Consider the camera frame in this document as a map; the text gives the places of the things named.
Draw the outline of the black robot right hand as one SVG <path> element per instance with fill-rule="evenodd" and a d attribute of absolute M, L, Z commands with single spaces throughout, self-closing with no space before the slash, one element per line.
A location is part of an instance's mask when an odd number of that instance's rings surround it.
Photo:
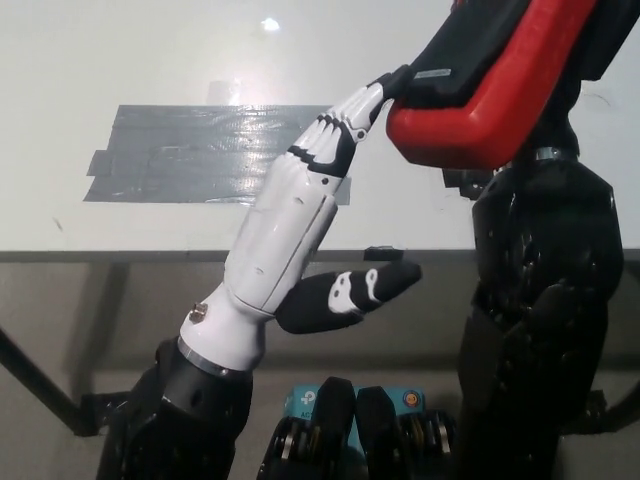
<path fill-rule="evenodd" d="M 580 155 L 578 138 L 569 122 L 584 81 L 602 78 L 639 18 L 638 0 L 604 0 L 595 4 L 525 149 L 537 160 Z"/>

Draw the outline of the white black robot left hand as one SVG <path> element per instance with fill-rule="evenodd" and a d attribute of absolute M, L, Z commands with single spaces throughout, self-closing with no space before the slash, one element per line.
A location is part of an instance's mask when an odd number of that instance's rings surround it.
<path fill-rule="evenodd" d="M 402 65 L 317 116 L 269 169 L 230 249 L 221 283 L 185 318 L 182 357 L 215 376 L 247 377 L 274 320 L 292 334 L 347 328 L 417 283 L 396 260 L 366 271 L 303 275 L 338 211 L 336 193 L 382 107 L 413 78 Z"/>

